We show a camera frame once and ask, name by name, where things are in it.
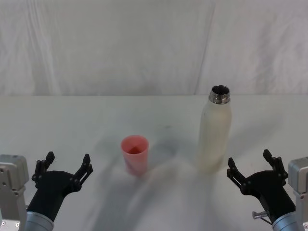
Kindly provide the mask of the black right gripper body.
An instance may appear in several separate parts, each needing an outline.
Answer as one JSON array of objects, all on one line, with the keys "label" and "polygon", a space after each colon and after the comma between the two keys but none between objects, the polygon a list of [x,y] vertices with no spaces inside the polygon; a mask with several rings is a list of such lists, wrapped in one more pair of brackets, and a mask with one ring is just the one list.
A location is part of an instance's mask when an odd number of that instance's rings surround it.
[{"label": "black right gripper body", "polygon": [[254,196],[267,212],[271,222],[295,211],[295,204],[284,189],[286,171],[266,170],[241,177],[241,193]]}]

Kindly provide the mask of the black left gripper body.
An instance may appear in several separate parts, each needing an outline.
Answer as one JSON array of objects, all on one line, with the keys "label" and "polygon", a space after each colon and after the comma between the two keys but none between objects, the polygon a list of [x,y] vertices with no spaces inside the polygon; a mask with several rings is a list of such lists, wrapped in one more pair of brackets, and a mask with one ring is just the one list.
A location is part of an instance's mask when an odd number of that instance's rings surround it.
[{"label": "black left gripper body", "polygon": [[55,220],[65,197],[80,191],[80,179],[64,171],[34,174],[32,180],[37,191],[27,211],[44,215],[52,221]]}]

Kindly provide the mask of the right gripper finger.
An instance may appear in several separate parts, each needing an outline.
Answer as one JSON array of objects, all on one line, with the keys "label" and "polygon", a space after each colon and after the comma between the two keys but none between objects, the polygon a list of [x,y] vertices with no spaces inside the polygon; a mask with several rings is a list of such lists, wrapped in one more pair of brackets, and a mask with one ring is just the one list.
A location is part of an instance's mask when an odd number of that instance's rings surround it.
[{"label": "right gripper finger", "polygon": [[288,173],[285,171],[284,165],[282,163],[282,158],[280,156],[273,157],[268,149],[263,151],[263,157],[270,164],[272,170],[276,173],[282,186],[286,184],[286,179],[288,178]]},{"label": "right gripper finger", "polygon": [[245,177],[236,167],[233,158],[228,159],[227,177],[240,189],[242,194],[251,193],[251,177]]}]

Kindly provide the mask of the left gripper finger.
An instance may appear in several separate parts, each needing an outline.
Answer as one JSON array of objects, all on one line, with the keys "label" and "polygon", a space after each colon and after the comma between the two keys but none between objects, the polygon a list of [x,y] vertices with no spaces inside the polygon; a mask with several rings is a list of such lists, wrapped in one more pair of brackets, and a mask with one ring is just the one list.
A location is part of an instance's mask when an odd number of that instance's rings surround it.
[{"label": "left gripper finger", "polygon": [[38,188],[39,181],[41,180],[43,174],[47,172],[47,169],[53,163],[54,159],[55,159],[55,155],[52,151],[50,151],[48,152],[45,159],[37,160],[35,172],[33,176],[31,177],[31,179],[35,183],[36,188]]},{"label": "left gripper finger", "polygon": [[85,154],[81,167],[70,178],[70,192],[78,192],[81,190],[82,184],[93,172],[91,159],[89,154]]}]

